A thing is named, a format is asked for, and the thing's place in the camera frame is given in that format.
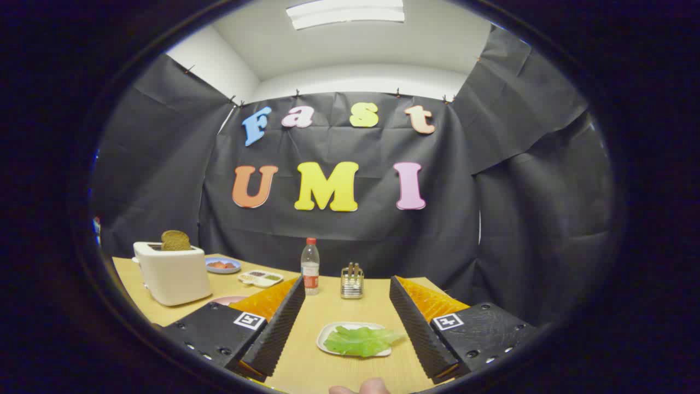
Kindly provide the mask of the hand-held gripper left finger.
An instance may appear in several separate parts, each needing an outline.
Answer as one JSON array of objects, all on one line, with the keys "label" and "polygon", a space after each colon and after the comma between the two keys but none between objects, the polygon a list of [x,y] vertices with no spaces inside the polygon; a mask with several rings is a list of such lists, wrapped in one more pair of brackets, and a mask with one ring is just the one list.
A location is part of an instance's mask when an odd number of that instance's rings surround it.
[{"label": "hand-held gripper left finger", "polygon": [[247,378],[273,375],[305,301],[301,277],[285,280],[230,306],[210,302],[162,328],[191,354]]}]

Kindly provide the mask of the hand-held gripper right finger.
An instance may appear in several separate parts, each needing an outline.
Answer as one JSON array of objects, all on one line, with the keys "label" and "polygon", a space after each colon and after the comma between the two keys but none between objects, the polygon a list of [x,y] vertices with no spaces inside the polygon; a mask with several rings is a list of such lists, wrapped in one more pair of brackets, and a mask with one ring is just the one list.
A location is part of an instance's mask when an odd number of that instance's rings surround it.
[{"label": "hand-held gripper right finger", "polygon": [[390,280],[389,297],[435,384],[502,361],[538,331],[493,303],[468,306],[397,275]]}]

